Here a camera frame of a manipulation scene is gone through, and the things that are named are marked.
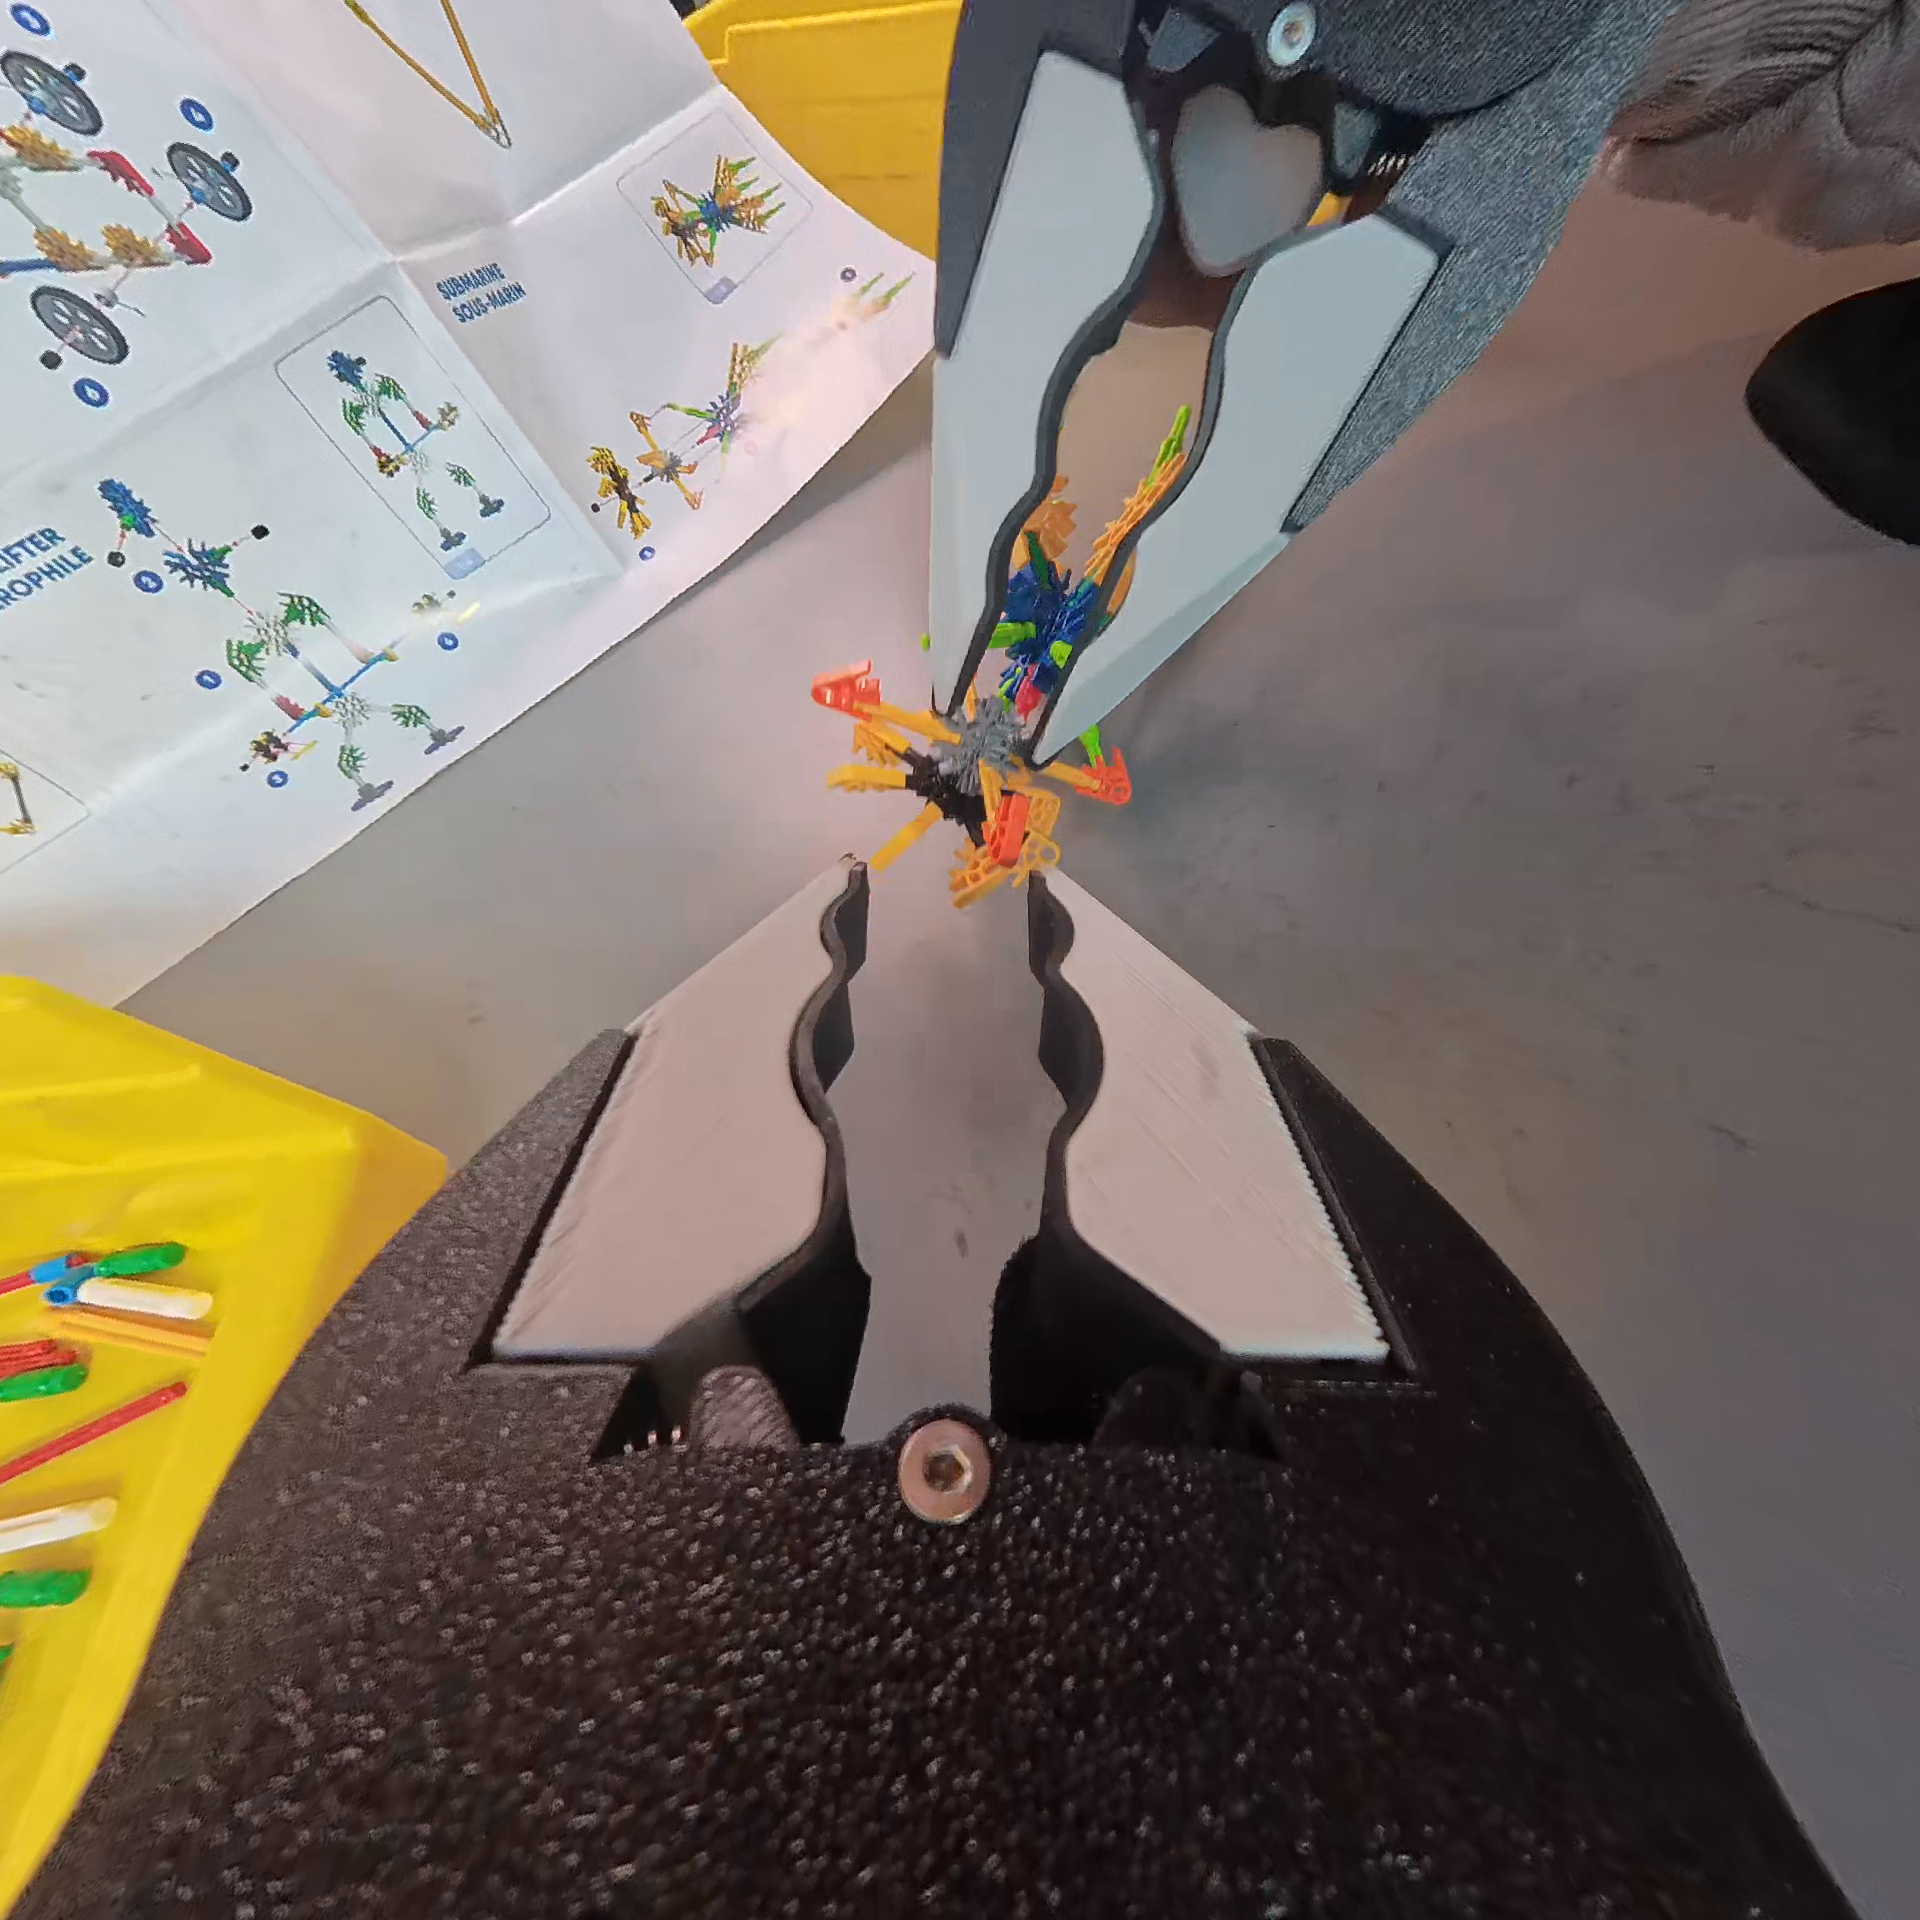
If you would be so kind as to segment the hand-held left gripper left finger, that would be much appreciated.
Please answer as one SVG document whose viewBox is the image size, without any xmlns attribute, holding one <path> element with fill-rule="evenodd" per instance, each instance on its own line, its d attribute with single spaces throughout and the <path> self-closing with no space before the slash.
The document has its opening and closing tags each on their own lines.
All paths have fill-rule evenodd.
<svg viewBox="0 0 1920 1920">
<path fill-rule="evenodd" d="M 679 1440 L 727 1365 L 842 1441 L 869 1272 L 829 1087 L 865 939 L 842 857 L 626 1029 L 496 1301 L 502 1365 L 626 1372 L 604 1441 Z"/>
</svg>

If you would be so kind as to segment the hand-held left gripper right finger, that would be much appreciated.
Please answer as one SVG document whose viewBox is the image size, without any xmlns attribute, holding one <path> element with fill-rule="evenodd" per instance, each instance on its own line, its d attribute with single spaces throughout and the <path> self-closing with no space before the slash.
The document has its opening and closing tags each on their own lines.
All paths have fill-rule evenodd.
<svg viewBox="0 0 1920 1920">
<path fill-rule="evenodd" d="M 1092 1441 L 1138 1373 L 1394 1379 L 1394 1316 L 1260 1031 L 1067 874 L 1027 889 L 1027 963 L 1064 1112 L 995 1286 L 995 1431 Z"/>
</svg>

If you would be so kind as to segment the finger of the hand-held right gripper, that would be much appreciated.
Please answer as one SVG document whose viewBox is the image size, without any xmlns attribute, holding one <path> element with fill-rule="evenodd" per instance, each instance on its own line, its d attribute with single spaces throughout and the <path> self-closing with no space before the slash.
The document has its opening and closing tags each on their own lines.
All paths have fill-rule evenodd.
<svg viewBox="0 0 1920 1920">
<path fill-rule="evenodd" d="M 1133 590 L 1074 660 L 1036 757 L 1064 755 L 1147 681 L 1285 547 L 1287 513 L 1371 388 L 1437 250 L 1394 216 L 1307 228 L 1233 290 L 1180 483 L 1138 519 Z"/>
<path fill-rule="evenodd" d="M 932 704 L 957 707 L 1163 186 L 1120 76 L 1064 50 L 957 50 L 941 130 L 929 664 Z"/>
</svg>

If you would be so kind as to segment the yellow black toy wheel assembly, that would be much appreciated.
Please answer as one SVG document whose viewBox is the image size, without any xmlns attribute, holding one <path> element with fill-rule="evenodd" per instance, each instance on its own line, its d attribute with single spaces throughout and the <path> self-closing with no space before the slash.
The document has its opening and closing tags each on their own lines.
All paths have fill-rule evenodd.
<svg viewBox="0 0 1920 1920">
<path fill-rule="evenodd" d="M 921 815 L 869 857 L 875 874 L 932 826 L 966 835 L 946 872 L 957 909 L 1060 865 L 1067 795 L 1108 809 L 1133 801 L 1127 757 L 1101 748 L 1094 732 L 1083 737 L 1083 764 L 1036 764 L 1027 744 L 1042 717 L 1036 669 L 1020 669 L 1010 690 L 967 690 L 959 717 L 889 704 L 875 664 L 817 677 L 812 704 L 853 721 L 853 764 L 829 771 L 829 789 L 911 795 L 921 801 Z"/>
</svg>

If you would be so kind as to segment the person's right forearm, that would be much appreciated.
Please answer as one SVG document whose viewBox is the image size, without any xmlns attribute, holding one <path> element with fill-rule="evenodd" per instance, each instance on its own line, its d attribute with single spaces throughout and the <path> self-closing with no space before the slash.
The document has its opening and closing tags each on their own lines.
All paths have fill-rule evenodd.
<svg viewBox="0 0 1920 1920">
<path fill-rule="evenodd" d="M 1604 175 L 1810 254 L 1917 243 L 1920 7 L 1676 5 L 1620 104 Z"/>
</svg>

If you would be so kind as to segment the grey desk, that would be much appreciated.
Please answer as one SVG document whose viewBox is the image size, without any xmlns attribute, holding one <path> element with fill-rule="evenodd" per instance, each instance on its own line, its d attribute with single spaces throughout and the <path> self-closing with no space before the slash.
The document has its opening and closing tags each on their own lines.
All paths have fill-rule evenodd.
<svg viewBox="0 0 1920 1920">
<path fill-rule="evenodd" d="M 1743 379 L 1917 250 L 1592 186 L 1402 447 L 1102 737 L 1064 872 L 1536 1292 L 1861 1916 L 1917 1916 L 1917 551 Z M 900 801 L 929 369 L 727 570 L 124 1011 L 466 1161 Z"/>
</svg>

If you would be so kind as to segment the yellow plastic bin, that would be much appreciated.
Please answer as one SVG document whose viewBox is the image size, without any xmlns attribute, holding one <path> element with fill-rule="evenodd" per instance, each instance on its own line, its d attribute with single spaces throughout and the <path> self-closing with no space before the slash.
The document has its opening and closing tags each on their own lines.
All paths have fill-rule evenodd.
<svg viewBox="0 0 1920 1920">
<path fill-rule="evenodd" d="M 685 17 L 776 145 L 924 255 L 957 21 L 957 0 L 712 0 Z"/>
<path fill-rule="evenodd" d="M 198 1523 L 294 1357 L 445 1180 L 407 1133 L 33 978 L 0 989 L 0 1267 L 183 1246 L 216 1297 L 182 1410 L 132 1455 L 85 1595 L 3 1655 L 3 1906 L 53 1850 Z"/>
</svg>

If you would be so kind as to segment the black mesh chair seat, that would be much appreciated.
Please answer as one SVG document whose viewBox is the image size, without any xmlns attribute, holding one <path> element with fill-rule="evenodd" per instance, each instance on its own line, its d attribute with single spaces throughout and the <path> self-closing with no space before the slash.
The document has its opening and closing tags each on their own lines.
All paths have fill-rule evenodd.
<svg viewBox="0 0 1920 1920">
<path fill-rule="evenodd" d="M 1920 279 L 1798 321 L 1747 373 L 1743 409 L 1837 513 L 1920 539 Z"/>
</svg>

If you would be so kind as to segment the pile of toy parts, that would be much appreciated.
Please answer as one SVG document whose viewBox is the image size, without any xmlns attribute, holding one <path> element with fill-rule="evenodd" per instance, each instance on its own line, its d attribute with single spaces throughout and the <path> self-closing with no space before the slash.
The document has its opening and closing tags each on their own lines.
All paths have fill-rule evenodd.
<svg viewBox="0 0 1920 1920">
<path fill-rule="evenodd" d="M 183 1246 L 164 1241 L 3 1264 L 0 1309 L 0 1611 L 13 1655 L 33 1614 L 85 1595 L 132 1455 L 208 1360 L 216 1297 L 183 1276 Z"/>
</svg>

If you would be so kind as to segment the white instruction sheet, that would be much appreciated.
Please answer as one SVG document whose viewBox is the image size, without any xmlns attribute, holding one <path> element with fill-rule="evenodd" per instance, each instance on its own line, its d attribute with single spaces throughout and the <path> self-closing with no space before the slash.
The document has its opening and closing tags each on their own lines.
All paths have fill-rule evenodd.
<svg viewBox="0 0 1920 1920">
<path fill-rule="evenodd" d="M 671 5 L 0 7 L 0 954 L 122 1002 L 727 565 L 932 266 Z"/>
</svg>

